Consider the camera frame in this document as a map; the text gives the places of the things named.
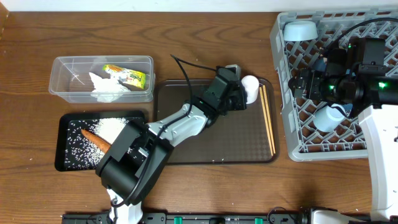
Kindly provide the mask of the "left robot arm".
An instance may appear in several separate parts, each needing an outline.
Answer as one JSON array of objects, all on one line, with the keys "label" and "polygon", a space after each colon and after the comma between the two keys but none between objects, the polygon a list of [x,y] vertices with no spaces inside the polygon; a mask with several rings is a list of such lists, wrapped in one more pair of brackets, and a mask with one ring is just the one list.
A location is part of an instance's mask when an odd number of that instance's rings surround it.
[{"label": "left robot arm", "polygon": [[111,223],[138,223],[141,202],[160,177],[175,146],[200,134],[219,116],[245,110],[247,93],[240,81],[210,86],[174,114],[156,122],[128,122],[96,168],[110,199]]}]

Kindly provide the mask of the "white rice pile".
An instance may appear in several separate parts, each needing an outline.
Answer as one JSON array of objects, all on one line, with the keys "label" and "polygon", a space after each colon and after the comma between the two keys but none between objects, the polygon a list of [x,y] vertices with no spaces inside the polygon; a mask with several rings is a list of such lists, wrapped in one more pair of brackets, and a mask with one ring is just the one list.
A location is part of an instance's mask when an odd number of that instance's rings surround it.
[{"label": "white rice pile", "polygon": [[103,118],[73,120],[68,123],[65,169],[66,170],[90,170],[95,169],[104,156],[94,143],[84,137],[82,130],[86,130],[103,139],[109,144],[117,138],[127,124],[126,118]]}]

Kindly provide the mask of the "light blue bowl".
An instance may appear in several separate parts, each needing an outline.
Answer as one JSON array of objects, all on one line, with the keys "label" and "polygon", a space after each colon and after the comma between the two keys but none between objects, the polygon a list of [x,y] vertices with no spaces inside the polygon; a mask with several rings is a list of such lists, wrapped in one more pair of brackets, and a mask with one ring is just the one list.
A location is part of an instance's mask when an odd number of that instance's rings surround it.
[{"label": "light blue bowl", "polygon": [[284,40],[300,42],[318,38],[316,23],[312,21],[290,22],[284,27]]}]

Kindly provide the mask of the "white cup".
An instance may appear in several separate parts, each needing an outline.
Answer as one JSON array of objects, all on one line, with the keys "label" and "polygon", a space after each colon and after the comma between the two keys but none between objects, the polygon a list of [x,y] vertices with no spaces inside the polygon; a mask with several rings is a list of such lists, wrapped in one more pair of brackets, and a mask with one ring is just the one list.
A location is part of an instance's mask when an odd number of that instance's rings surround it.
[{"label": "white cup", "polygon": [[246,103],[254,103],[259,93],[259,80],[253,75],[246,75],[242,78],[241,83],[247,95]]}]

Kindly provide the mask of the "yellow-green snack wrapper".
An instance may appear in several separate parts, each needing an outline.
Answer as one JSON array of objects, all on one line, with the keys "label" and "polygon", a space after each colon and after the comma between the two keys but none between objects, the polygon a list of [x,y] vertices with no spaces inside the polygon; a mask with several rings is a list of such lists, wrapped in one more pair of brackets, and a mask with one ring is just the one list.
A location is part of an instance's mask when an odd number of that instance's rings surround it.
[{"label": "yellow-green snack wrapper", "polygon": [[111,78],[121,81],[127,85],[144,89],[146,84],[146,74],[143,72],[122,68],[111,64],[104,65],[103,70],[108,73]]}]

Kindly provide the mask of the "white napkin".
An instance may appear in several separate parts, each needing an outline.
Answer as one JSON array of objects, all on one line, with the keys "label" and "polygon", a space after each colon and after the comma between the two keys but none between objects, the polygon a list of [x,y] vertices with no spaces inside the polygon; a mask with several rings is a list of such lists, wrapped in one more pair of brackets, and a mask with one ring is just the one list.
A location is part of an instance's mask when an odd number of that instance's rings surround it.
[{"label": "white napkin", "polygon": [[89,73],[89,76],[94,86],[91,96],[95,97],[97,102],[111,103],[122,97],[125,92],[130,92],[130,90],[120,84],[117,79],[101,78],[92,72]]}]

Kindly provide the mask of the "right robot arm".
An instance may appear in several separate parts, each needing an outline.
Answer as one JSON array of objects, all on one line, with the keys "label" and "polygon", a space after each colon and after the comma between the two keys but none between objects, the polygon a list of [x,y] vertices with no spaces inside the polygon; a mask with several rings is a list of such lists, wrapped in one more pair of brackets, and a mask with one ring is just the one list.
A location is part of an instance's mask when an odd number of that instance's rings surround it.
[{"label": "right robot arm", "polygon": [[397,223],[397,79],[303,69],[288,86],[295,98],[351,104],[349,117],[358,119],[368,150],[371,223]]}]

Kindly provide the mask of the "orange carrot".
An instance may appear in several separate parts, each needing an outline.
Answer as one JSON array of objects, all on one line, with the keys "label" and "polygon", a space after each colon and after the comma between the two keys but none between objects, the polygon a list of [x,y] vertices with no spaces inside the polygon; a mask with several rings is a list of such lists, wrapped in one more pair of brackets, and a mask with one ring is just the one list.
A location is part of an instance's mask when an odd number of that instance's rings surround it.
[{"label": "orange carrot", "polygon": [[82,129],[81,130],[82,135],[86,137],[90,142],[92,142],[96,147],[100,149],[103,153],[107,153],[108,150],[110,149],[111,145],[106,142],[104,139],[100,138],[99,136]]}]

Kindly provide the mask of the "light blue cup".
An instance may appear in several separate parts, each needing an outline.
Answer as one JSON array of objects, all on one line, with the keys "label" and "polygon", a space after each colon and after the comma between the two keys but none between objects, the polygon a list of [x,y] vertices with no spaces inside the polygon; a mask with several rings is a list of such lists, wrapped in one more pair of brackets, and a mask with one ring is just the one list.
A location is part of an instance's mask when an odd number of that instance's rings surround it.
[{"label": "light blue cup", "polygon": [[345,118],[346,111],[341,105],[324,106],[314,114],[315,127],[324,133],[333,131]]}]

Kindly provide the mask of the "dark blue plate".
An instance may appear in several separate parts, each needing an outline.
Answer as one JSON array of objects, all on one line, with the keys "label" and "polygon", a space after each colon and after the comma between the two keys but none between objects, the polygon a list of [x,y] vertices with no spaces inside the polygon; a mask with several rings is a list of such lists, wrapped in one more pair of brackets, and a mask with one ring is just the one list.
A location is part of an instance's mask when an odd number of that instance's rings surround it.
[{"label": "dark blue plate", "polygon": [[[326,70],[326,65],[327,65],[327,58],[322,57],[319,58],[315,61],[315,63],[313,64],[312,68],[317,70],[317,71],[321,71],[324,72]],[[348,111],[352,110],[353,105],[352,104],[345,104],[342,105],[342,107],[345,109],[346,113],[348,113]]]}]

